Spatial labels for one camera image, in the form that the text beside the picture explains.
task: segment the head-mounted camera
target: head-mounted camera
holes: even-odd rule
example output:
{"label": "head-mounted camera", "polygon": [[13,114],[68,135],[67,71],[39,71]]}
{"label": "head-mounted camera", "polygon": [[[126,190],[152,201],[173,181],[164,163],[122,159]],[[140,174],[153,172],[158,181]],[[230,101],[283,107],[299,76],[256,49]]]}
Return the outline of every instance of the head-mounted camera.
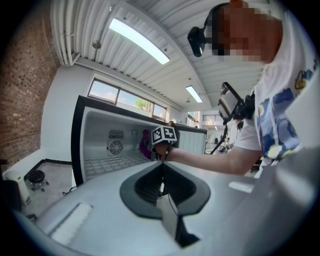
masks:
{"label": "head-mounted camera", "polygon": [[199,28],[197,26],[191,28],[187,38],[194,56],[200,57],[205,50],[206,43],[208,43],[208,41],[210,41],[211,43],[212,37],[216,37],[216,32],[218,32],[218,24],[216,22],[218,18],[218,10],[228,4],[229,3],[221,3],[212,8],[205,19],[203,28]]}

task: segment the floor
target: floor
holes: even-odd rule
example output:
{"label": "floor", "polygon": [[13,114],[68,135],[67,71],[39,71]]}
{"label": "floor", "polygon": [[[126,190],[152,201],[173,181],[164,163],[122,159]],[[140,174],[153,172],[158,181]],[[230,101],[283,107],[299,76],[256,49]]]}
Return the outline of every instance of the floor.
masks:
{"label": "floor", "polygon": [[32,191],[30,182],[25,182],[31,198],[29,205],[22,207],[25,215],[40,216],[50,205],[63,197],[62,192],[68,192],[72,187],[71,165],[45,162],[38,169],[45,173],[49,185],[43,185],[45,192],[41,189]]}

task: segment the white t-shirt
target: white t-shirt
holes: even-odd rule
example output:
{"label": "white t-shirt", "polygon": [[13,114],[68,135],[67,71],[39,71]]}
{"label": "white t-shirt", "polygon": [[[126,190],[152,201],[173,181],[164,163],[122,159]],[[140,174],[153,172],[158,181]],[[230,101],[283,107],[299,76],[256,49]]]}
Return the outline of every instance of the white t-shirt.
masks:
{"label": "white t-shirt", "polygon": [[[285,110],[313,76],[319,59],[316,48],[290,12],[282,19],[283,37],[273,62],[266,64],[254,87],[253,120],[244,120],[235,146],[262,151],[266,164],[301,148]],[[303,109],[297,115],[303,115]]]}

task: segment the corrugated metal ceiling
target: corrugated metal ceiling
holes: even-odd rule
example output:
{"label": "corrugated metal ceiling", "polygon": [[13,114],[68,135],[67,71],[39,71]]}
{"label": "corrugated metal ceiling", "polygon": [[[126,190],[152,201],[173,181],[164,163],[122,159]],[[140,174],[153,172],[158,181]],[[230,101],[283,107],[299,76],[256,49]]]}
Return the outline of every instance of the corrugated metal ceiling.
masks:
{"label": "corrugated metal ceiling", "polygon": [[[209,110],[218,102],[222,82],[227,81],[240,95],[246,95],[259,80],[263,65],[256,62],[221,62],[211,51],[203,56],[193,55],[187,40],[191,27],[202,27],[209,10],[225,1],[213,0],[131,0],[129,4],[117,0],[76,0],[70,5],[71,52],[121,72],[169,99],[173,105],[186,110]],[[253,7],[269,13],[266,0],[254,0]],[[61,54],[59,24],[66,22],[68,0],[54,0],[51,7],[53,36],[58,42]],[[164,31],[155,29],[147,19],[154,19]],[[119,35],[106,25],[112,18],[118,18],[145,35],[170,58],[161,65],[156,59],[129,39]],[[173,37],[177,45],[168,43],[164,32]],[[92,43],[101,40],[96,50]],[[203,103],[196,103],[185,89],[193,85],[202,96]]]}

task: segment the white appliance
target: white appliance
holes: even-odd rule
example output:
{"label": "white appliance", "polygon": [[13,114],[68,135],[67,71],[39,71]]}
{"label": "white appliance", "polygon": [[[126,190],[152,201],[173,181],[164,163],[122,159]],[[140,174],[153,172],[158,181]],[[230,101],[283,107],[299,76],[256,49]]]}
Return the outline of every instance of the white appliance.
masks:
{"label": "white appliance", "polygon": [[[71,159],[77,186],[99,175],[154,159],[139,150],[144,130],[167,123],[93,98],[79,96],[71,130]],[[207,131],[175,124],[175,147],[203,154]],[[150,142],[145,142],[150,151]]]}
{"label": "white appliance", "polygon": [[11,181],[15,181],[18,183],[21,201],[22,203],[27,206],[31,202],[31,198],[25,183],[24,178],[14,170],[10,170],[5,174],[6,178]]}

